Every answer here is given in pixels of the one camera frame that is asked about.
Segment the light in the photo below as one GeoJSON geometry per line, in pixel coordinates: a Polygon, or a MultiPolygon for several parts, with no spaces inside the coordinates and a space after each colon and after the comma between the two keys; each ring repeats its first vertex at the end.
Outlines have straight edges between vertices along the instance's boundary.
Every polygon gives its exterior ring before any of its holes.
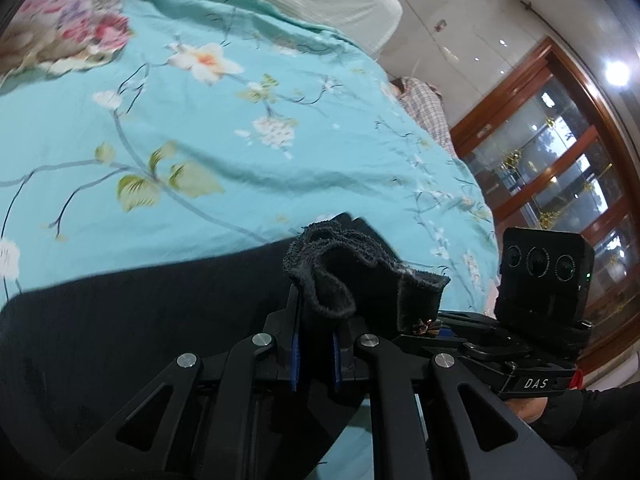
{"type": "Polygon", "coordinates": [[[553,108],[554,106],[556,106],[556,103],[554,102],[554,100],[549,97],[548,93],[543,93],[542,94],[542,100],[545,102],[545,105],[547,105],[549,108],[553,108]]]}
{"type": "Polygon", "coordinates": [[[607,64],[607,81],[613,86],[625,86],[629,82],[629,67],[622,61],[607,64]]]}

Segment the floral blanket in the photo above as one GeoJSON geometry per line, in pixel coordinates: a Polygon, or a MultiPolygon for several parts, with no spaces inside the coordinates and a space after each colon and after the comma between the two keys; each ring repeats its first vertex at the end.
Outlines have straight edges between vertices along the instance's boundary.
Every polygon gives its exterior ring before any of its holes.
{"type": "Polygon", "coordinates": [[[371,58],[261,0],[122,4],[136,35],[113,62],[2,89],[3,303],[349,212],[411,266],[451,277],[443,308],[482,312],[491,213],[371,58]]]}
{"type": "Polygon", "coordinates": [[[0,37],[0,75],[53,75],[111,60],[129,41],[120,0],[25,0],[0,37]]]}

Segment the silver bolt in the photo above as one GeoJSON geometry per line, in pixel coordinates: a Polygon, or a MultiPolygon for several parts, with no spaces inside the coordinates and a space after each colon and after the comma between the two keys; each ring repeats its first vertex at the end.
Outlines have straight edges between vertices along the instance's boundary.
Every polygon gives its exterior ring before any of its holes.
{"type": "Polygon", "coordinates": [[[267,346],[272,341],[272,337],[270,334],[265,334],[261,332],[259,334],[254,335],[251,338],[251,342],[256,346],[267,346]]]}
{"type": "Polygon", "coordinates": [[[196,364],[197,360],[198,358],[194,354],[182,354],[175,360],[175,362],[178,363],[180,368],[191,368],[196,364]]]}
{"type": "Polygon", "coordinates": [[[363,334],[360,336],[360,344],[362,346],[373,348],[374,346],[378,346],[380,344],[380,339],[378,338],[378,336],[373,334],[363,334]]]}
{"type": "Polygon", "coordinates": [[[442,368],[451,368],[456,360],[450,354],[436,355],[436,364],[442,368]]]}

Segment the plaid fabric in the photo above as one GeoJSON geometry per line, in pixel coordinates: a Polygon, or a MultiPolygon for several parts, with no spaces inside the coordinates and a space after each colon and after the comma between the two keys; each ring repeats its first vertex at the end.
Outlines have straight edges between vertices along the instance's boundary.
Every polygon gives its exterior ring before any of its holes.
{"type": "Polygon", "coordinates": [[[437,90],[415,77],[403,77],[404,93],[398,98],[404,110],[451,156],[456,155],[449,125],[444,116],[442,97],[437,90]]]}

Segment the red object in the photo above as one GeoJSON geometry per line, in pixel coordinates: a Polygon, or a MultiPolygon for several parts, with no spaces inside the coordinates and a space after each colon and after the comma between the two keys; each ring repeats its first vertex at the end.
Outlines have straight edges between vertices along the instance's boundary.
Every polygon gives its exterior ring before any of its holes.
{"type": "Polygon", "coordinates": [[[584,382],[584,373],[580,368],[575,371],[574,376],[571,378],[571,382],[569,383],[570,390],[581,390],[582,383],[584,382]]]}

